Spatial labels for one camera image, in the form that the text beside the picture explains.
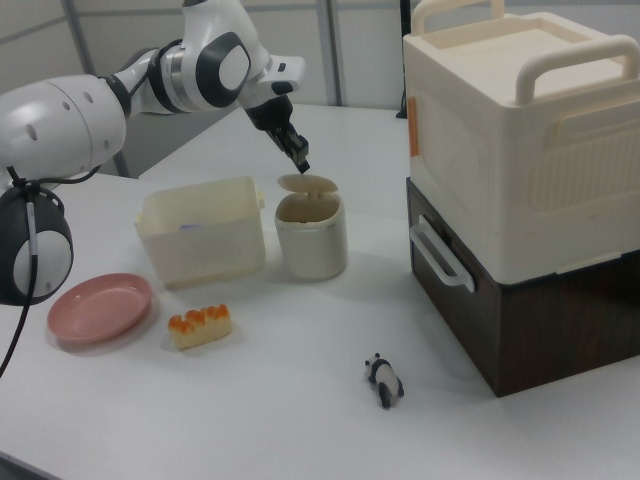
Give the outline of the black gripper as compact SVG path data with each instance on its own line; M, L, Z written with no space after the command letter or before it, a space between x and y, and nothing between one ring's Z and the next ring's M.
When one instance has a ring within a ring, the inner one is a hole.
M277 96L262 105L245 109L245 113L256 129L270 136L300 174L309 170L309 144L291 123L293 105L287 95Z

